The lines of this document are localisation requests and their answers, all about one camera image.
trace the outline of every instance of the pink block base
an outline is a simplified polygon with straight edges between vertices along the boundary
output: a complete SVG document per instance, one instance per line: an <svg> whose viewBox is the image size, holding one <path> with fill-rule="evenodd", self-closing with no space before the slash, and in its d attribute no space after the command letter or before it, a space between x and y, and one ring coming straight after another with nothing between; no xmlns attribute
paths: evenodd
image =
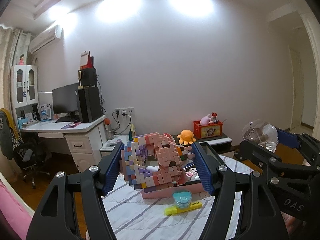
<svg viewBox="0 0 320 240"><path fill-rule="evenodd" d="M183 190L188 190L192 194L204 192L205 190L203 189L202 183L195 183L192 185L182 185L179 187L169 187L166 189L154 191L154 192L149 192L149 193L144 193L144 191L141 191L142 198L163 198L163 197L172 197L172 194L177 191L183 191Z"/></svg>

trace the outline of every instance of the white cabinet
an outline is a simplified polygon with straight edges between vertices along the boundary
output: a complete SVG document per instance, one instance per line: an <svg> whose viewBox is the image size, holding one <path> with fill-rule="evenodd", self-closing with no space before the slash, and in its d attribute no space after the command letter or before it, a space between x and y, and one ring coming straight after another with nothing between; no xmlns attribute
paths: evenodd
<svg viewBox="0 0 320 240"><path fill-rule="evenodd" d="M11 72L14 108L38 103L37 67L15 65Z"/></svg>
<svg viewBox="0 0 320 240"><path fill-rule="evenodd" d="M106 141L106 135L102 128L104 129L103 123L87 133L65 134L69 150L80 172L101 161L100 149L103 145L102 142Z"/></svg>
<svg viewBox="0 0 320 240"><path fill-rule="evenodd" d="M80 172L84 172L87 168L89 168L92 165L97 165L100 161L100 160L96 160L93 154L71 153L71 155Z"/></svg>

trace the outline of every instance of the bottle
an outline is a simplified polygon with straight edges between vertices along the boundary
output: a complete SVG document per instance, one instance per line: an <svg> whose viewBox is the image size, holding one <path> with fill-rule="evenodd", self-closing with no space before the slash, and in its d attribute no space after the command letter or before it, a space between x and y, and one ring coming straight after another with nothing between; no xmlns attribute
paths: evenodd
<svg viewBox="0 0 320 240"><path fill-rule="evenodd" d="M276 151L276 146L279 143L277 129L270 123L262 120L255 120L246 124L242 130L242 137L244 140L255 141L273 153Z"/></svg>
<svg viewBox="0 0 320 240"><path fill-rule="evenodd" d="M106 129L107 140L112 140L114 136L113 136L113 130L111 128L111 121L109 118L105 118L103 122L104 122L104 127Z"/></svg>

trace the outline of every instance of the red storage box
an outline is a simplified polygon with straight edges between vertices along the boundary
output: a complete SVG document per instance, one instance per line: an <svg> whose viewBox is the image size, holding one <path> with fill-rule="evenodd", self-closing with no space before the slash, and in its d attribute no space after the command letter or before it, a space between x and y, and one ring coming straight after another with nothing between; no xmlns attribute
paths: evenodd
<svg viewBox="0 0 320 240"><path fill-rule="evenodd" d="M223 122L201 125L199 121L193 121L193 134L196 139L209 138L222 135Z"/></svg>

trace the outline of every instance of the white wall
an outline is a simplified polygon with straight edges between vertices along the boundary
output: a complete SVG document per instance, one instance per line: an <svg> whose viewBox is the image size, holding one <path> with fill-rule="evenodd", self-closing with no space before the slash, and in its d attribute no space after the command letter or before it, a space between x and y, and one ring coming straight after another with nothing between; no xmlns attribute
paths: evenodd
<svg viewBox="0 0 320 240"><path fill-rule="evenodd" d="M316 118L317 75L310 40L300 44L300 58L304 76L304 105L302 122L313 126Z"/></svg>
<svg viewBox="0 0 320 240"><path fill-rule="evenodd" d="M60 21L64 40L37 55L40 91L76 82L80 54L89 49L109 117L116 107L134 107L138 134L192 130L193 120L212 111L227 118L223 131L234 145L258 118L290 127L289 49L264 15L230 0L209 0L213 11L201 17L169 0L141 0L136 14L106 23L97 17L99 4Z"/></svg>

